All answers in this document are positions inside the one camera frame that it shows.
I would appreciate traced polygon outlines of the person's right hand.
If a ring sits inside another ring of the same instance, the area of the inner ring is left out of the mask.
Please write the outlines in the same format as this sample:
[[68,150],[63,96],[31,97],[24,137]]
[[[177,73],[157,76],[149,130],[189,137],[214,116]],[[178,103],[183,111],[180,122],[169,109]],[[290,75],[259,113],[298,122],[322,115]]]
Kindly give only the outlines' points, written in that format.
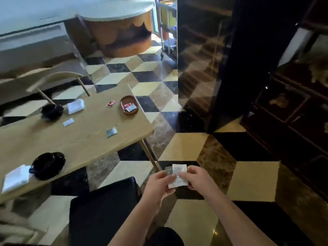
[[224,197],[223,192],[204,168],[190,165],[187,167],[187,172],[191,174],[189,188],[197,191],[203,196],[204,200],[211,202]]

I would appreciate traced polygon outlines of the person's left hand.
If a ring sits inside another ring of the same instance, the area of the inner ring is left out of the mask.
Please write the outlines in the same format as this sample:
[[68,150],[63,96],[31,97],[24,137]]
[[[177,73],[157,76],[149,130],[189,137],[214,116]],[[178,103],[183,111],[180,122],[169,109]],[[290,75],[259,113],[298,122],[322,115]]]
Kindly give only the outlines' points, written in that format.
[[152,174],[148,179],[141,198],[142,204],[156,213],[159,212],[163,199],[175,192],[175,188],[169,189],[168,186],[162,185],[162,178],[165,176],[167,176],[165,170]]

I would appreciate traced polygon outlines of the white paper packet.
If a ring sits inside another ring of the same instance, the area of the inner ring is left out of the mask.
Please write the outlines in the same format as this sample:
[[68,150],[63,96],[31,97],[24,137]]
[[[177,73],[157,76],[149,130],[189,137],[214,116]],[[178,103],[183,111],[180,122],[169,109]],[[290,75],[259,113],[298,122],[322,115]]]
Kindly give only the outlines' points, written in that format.
[[177,187],[181,187],[181,186],[188,186],[188,184],[181,184],[179,182],[179,176],[178,173],[179,172],[187,172],[187,165],[186,164],[172,164],[173,167],[173,174],[176,174],[176,180],[168,186],[169,189],[172,188],[177,188]]

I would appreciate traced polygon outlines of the person's right forearm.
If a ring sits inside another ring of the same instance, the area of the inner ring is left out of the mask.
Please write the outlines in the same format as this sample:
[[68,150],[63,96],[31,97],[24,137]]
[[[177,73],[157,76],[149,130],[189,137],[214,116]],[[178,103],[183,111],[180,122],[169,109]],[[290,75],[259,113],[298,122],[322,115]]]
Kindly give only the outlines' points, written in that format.
[[233,246],[277,246],[219,189],[204,194]]

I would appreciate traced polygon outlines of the person's left forearm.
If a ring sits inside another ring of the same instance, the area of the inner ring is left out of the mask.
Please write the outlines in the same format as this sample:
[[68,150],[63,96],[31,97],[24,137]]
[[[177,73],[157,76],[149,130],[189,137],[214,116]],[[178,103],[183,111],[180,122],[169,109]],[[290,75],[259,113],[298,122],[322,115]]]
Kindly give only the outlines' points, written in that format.
[[116,232],[108,246],[143,246],[158,207],[141,200]]

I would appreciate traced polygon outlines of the person's dark trousers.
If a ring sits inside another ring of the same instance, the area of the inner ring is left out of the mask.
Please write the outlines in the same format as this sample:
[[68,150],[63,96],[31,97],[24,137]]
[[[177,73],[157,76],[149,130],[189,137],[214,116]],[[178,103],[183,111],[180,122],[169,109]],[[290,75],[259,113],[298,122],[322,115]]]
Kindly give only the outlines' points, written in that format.
[[185,246],[181,237],[169,227],[158,227],[144,246]]

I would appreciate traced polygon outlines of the black chair seat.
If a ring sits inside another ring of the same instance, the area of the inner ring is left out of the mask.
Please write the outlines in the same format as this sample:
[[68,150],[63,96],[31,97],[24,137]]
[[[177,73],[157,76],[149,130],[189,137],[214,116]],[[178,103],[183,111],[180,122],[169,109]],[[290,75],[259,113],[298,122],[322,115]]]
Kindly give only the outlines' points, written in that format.
[[108,246],[141,196],[136,179],[129,177],[72,199],[69,245]]

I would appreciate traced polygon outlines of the brown oval tray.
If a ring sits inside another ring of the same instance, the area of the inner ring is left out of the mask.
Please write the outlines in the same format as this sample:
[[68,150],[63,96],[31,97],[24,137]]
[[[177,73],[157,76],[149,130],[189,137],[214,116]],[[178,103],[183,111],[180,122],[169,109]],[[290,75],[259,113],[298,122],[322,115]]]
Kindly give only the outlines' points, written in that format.
[[123,113],[126,115],[133,115],[138,112],[139,105],[137,99],[133,95],[124,96],[120,101]]

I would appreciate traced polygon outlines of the wooden table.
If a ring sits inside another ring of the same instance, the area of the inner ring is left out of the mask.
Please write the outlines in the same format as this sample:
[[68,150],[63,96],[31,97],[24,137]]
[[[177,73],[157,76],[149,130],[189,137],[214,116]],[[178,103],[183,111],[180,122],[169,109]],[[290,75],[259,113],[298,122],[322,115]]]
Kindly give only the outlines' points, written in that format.
[[[133,93],[125,84],[86,98],[84,110],[73,115],[65,111],[55,122],[46,122],[35,115],[0,127],[0,204],[152,135],[154,127],[141,108],[133,115],[123,113],[120,101],[127,95]],[[112,100],[113,107],[106,107]],[[74,122],[64,127],[63,122],[70,118]],[[105,132],[114,127],[118,133],[107,138]],[[32,177],[26,185],[1,194],[7,173],[52,152],[63,153],[66,159],[58,175],[46,181]]]

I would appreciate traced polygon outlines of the white folded napkin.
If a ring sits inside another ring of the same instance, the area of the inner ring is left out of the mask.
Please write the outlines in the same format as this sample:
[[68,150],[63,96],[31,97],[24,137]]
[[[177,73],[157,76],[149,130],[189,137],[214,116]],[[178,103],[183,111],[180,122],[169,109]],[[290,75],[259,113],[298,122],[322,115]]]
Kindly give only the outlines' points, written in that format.
[[31,166],[29,165],[21,165],[6,174],[1,193],[8,193],[23,185],[26,185],[31,178],[30,168]]
[[74,113],[80,112],[85,109],[85,104],[83,99],[78,99],[67,104],[68,114],[72,115]]

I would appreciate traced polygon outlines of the black ashtray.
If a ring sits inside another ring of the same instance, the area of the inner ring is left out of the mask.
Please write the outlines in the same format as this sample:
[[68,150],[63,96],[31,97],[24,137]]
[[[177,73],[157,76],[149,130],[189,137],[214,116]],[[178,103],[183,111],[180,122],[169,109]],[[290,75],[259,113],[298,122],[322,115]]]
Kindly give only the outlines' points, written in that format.
[[64,108],[57,104],[47,104],[41,109],[41,119],[45,121],[56,121],[58,120],[64,112]]
[[32,174],[37,180],[46,181],[58,175],[65,162],[63,153],[43,153],[33,161],[29,168],[29,174]]

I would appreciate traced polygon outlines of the black glossy pillar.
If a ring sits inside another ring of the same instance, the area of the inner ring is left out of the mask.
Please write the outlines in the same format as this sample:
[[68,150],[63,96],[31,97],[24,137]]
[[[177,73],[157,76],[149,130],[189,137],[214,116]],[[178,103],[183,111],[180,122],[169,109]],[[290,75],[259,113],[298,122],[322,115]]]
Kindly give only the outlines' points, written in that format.
[[235,0],[207,133],[248,113],[314,0]]

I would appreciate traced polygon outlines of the metal service cart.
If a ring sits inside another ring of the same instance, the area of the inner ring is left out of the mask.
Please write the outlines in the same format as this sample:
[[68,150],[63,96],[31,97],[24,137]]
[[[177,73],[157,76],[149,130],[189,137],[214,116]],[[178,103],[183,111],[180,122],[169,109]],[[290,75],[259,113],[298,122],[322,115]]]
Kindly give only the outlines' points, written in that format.
[[166,54],[177,63],[177,2],[176,0],[155,0],[159,9],[161,31],[161,60]]

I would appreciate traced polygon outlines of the round orange counter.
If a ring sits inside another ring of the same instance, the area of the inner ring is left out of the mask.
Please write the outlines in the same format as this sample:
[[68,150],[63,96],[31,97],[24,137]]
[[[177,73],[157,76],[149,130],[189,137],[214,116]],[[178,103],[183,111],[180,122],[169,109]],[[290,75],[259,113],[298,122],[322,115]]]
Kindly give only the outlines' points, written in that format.
[[152,45],[154,0],[102,0],[80,8],[81,17],[106,57],[141,54]]

